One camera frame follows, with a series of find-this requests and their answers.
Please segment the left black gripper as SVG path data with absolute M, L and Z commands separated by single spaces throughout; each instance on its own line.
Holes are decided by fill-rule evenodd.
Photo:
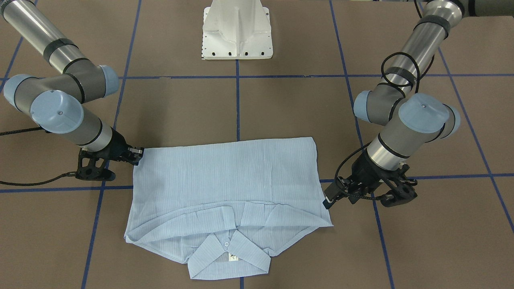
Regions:
M 352 164 L 352 174 L 347 179 L 334 181 L 324 190 L 323 206 L 330 209 L 334 203 L 346 197 L 352 204 L 360 199 L 374 199 L 384 207 L 409 203 L 418 196 L 414 189 L 418 181 L 406 176 L 409 169 L 407 164 L 400 164 L 393 171 L 383 169 L 371 160 L 367 152 L 363 152 Z M 368 196 L 382 184 L 389 188 L 388 192 L 380 196 Z

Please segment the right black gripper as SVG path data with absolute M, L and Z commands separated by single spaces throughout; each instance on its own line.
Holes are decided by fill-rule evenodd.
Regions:
M 85 181 L 113 181 L 116 174 L 109 170 L 108 161 L 123 161 L 138 166 L 144 154 L 143 147 L 132 147 L 125 138 L 113 128 L 112 137 L 106 147 L 90 152 L 81 150 L 78 155 L 76 179 Z

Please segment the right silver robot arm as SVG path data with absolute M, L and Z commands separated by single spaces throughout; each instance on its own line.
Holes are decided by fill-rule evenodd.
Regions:
M 112 126 L 84 104 L 119 89 L 117 73 L 95 65 L 30 0 L 2 0 L 1 17 L 60 72 L 55 77 L 18 74 L 4 86 L 5 99 L 29 116 L 38 129 L 60 135 L 80 148 L 77 169 L 59 175 L 86 181 L 112 181 L 108 161 L 137 166 L 144 148 L 130 146 Z

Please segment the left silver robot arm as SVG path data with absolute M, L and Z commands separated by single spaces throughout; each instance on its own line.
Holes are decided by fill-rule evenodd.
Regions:
M 512 0 L 428 0 L 424 13 L 403 48 L 381 64 L 380 82 L 354 100 L 354 116 L 383 126 L 382 131 L 354 154 L 351 175 L 336 171 L 324 191 L 329 209 L 347 198 L 379 201 L 384 207 L 402 205 L 417 197 L 416 179 L 406 176 L 409 159 L 424 143 L 449 137 L 459 128 L 459 112 L 419 92 L 420 81 L 437 49 L 463 18 L 512 16 Z

